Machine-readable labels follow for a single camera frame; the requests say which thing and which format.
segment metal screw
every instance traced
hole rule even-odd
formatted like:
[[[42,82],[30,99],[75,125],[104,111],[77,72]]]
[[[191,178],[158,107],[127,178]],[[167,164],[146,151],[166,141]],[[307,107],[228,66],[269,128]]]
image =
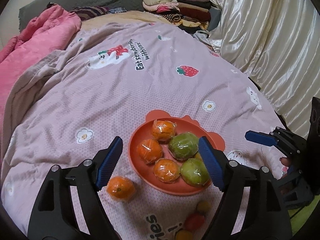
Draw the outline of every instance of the metal screw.
[[[53,172],[57,171],[58,169],[59,169],[59,166],[58,166],[58,165],[54,165],[54,166],[51,167],[51,170],[52,170]]]
[[[90,166],[91,164],[92,164],[92,160],[89,160],[89,159],[83,162],[84,166]]]
[[[261,168],[261,170],[262,170],[264,173],[268,173],[268,172],[270,171],[269,168],[266,167],[266,166],[263,166],[263,167]]]
[[[238,166],[238,163],[236,161],[234,161],[234,160],[231,160],[231,161],[229,161],[229,165],[231,167],[236,167],[236,166]]]

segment plastic wrap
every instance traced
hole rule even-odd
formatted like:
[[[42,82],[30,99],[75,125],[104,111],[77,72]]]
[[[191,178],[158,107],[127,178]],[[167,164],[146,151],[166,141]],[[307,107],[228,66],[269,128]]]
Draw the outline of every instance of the plastic wrap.
[[[158,141],[169,141],[176,134],[177,124],[170,121],[154,120],[151,134]]]
[[[198,142],[199,138],[193,133],[181,133],[170,140],[168,149],[175,159],[184,161],[196,154]]]
[[[180,167],[173,160],[161,158],[153,167],[153,173],[164,183],[174,183],[180,176]]]
[[[136,189],[128,178],[116,176],[109,180],[106,191],[113,200],[127,202],[132,198]]]
[[[157,140],[144,140],[137,146],[137,152],[145,164],[154,163],[162,157],[162,147]]]
[[[201,160],[190,158],[180,168],[183,180],[194,187],[205,185],[209,179],[209,173]]]

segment finger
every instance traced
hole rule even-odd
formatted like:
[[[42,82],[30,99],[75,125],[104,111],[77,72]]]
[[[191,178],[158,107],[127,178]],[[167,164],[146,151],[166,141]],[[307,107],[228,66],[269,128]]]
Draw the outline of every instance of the finger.
[[[281,157],[279,161],[283,166],[289,167],[291,165],[291,160],[289,158]]]

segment stack of clothes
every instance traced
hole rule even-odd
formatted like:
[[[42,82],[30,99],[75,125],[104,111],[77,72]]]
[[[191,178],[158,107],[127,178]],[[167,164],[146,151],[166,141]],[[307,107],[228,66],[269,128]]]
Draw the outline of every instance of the stack of clothes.
[[[206,31],[211,21],[210,0],[143,0],[146,11],[158,14],[187,33]]]

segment yellow fruit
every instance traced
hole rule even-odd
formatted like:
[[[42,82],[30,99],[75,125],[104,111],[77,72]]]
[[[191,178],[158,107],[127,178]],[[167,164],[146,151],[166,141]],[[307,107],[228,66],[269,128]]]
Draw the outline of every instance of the yellow fruit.
[[[198,153],[198,152],[195,154],[194,158],[203,161],[202,158],[201,158],[200,153]]]
[[[187,230],[180,230],[178,233],[176,233],[176,239],[175,240],[192,240],[193,234]]]
[[[197,211],[201,214],[206,214],[211,209],[211,205],[208,201],[200,201],[197,204]]]

